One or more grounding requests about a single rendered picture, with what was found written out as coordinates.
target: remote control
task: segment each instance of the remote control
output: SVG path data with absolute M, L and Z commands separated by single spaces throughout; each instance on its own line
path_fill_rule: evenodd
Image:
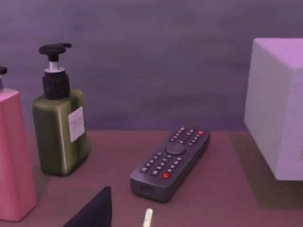
M 168 202 L 207 149 L 210 132 L 180 126 L 130 174 L 133 194 Z

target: remote control button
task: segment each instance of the remote control button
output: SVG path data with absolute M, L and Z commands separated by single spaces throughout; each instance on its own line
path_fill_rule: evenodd
M 143 167 L 143 168 L 141 168 L 141 170 L 140 170 L 140 172 L 141 173 L 147 173 L 147 171 L 148 171 L 148 168 L 146 168 L 146 167 Z
M 181 155 L 186 150 L 184 148 L 184 145 L 182 145 L 182 144 L 172 144 L 172 145 L 168 145 L 165 148 L 165 151 L 170 155 Z
M 168 179 L 170 177 L 169 173 L 162 173 L 162 178 L 163 179 Z
M 154 171 L 152 171 L 151 175 L 156 176 L 156 175 L 158 175 L 158 173 L 159 173 L 159 171 L 154 170 Z

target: red button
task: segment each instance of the red button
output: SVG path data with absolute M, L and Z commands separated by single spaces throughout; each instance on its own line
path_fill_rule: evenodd
M 170 174 L 169 173 L 162 173 L 162 178 L 163 179 L 167 179 L 170 177 Z

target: background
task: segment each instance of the background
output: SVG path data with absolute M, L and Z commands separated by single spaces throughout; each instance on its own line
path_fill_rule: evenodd
M 302 0 L 2 0 L 0 65 L 22 95 L 26 126 L 42 94 L 43 44 L 85 95 L 87 126 L 244 130 L 252 41 L 301 37 Z

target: lotion bottle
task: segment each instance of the lotion bottle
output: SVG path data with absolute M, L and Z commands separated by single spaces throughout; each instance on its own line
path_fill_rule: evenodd
M 90 150 L 84 122 L 83 93 L 70 89 L 69 77 L 59 66 L 59 54 L 71 44 L 49 44 L 39 48 L 49 67 L 43 77 L 44 94 L 32 104 L 41 170 L 49 175 L 72 173 Z
M 20 221 L 36 205 L 36 191 L 18 91 L 3 88 L 0 67 L 0 220 Z

